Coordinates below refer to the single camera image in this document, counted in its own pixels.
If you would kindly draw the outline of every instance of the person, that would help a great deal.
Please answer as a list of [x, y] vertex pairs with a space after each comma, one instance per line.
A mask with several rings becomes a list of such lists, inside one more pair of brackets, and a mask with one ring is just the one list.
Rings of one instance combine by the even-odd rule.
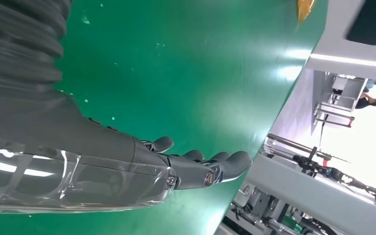
[[362, 93], [360, 98], [358, 99], [357, 105], [355, 106], [356, 109], [363, 109], [368, 106], [376, 106], [376, 99], [372, 98], [371, 96], [367, 95], [366, 93]]
[[372, 89], [374, 86], [376, 86], [376, 80], [374, 79], [367, 79], [367, 84], [365, 84], [364, 93], [367, 93]]

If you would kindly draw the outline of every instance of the green table surface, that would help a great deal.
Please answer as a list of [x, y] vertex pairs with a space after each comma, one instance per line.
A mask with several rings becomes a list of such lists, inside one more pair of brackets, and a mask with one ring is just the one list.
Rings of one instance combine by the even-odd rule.
[[[296, 0], [73, 1], [64, 82], [83, 114], [170, 153], [255, 155], [326, 21]], [[0, 235], [212, 235], [242, 180], [174, 191], [134, 211], [0, 214]]]

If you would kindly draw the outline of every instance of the yellow object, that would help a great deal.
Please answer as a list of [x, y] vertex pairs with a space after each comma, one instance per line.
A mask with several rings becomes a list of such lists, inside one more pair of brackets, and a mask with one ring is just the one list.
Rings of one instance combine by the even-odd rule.
[[298, 0], [298, 21], [302, 23], [313, 9], [316, 0]]

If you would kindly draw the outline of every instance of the metal screw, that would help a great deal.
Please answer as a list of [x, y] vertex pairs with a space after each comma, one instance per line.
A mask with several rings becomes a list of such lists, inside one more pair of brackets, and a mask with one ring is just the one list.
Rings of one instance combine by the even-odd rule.
[[211, 186], [214, 183], [214, 172], [208, 172], [205, 175], [204, 183], [206, 186]]
[[173, 176], [170, 176], [170, 177], [168, 177], [167, 182], [168, 182], [169, 185], [175, 185], [176, 184], [176, 178], [173, 177]]

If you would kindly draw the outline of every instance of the transparent plastic cover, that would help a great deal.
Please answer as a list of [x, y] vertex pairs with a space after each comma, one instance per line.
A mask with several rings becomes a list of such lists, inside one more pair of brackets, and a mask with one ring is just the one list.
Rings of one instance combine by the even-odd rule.
[[123, 211], [161, 203], [173, 189], [170, 167], [32, 151], [0, 140], [1, 213]]

